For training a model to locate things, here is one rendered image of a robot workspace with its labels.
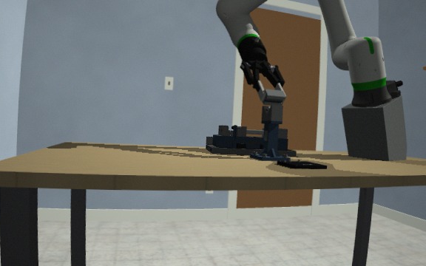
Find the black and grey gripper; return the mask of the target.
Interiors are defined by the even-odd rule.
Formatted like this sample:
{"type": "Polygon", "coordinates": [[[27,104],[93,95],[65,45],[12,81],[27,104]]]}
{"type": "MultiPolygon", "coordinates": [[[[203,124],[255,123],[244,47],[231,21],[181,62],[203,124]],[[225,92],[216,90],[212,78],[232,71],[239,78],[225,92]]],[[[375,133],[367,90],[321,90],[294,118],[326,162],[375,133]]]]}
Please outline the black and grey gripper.
{"type": "Polygon", "coordinates": [[[284,92],[283,85],[285,81],[282,75],[280,74],[280,71],[278,70],[278,66],[270,65],[265,52],[261,48],[255,47],[250,49],[245,54],[244,59],[245,61],[242,61],[240,68],[242,69],[246,77],[248,85],[253,84],[253,88],[257,90],[257,93],[260,97],[260,101],[264,100],[266,92],[260,81],[259,73],[263,74],[264,77],[267,77],[267,79],[273,85],[275,90],[281,90],[284,92]],[[252,73],[250,69],[252,70],[252,73]]]}

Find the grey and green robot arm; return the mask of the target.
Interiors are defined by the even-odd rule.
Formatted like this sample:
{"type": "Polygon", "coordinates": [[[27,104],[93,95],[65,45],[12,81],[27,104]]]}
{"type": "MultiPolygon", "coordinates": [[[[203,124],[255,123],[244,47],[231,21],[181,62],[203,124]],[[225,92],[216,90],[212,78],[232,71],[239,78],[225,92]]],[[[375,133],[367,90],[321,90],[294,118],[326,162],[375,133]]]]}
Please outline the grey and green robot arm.
{"type": "MultiPolygon", "coordinates": [[[[218,0],[216,12],[227,29],[242,61],[252,48],[266,49],[250,12],[268,0],[218,0]]],[[[349,69],[354,88],[352,106],[369,107],[388,103],[399,97],[402,81],[386,81],[382,44],[379,38],[356,38],[343,0],[318,0],[334,65],[349,69]],[[350,41],[351,40],[351,41],[350,41]]]]}

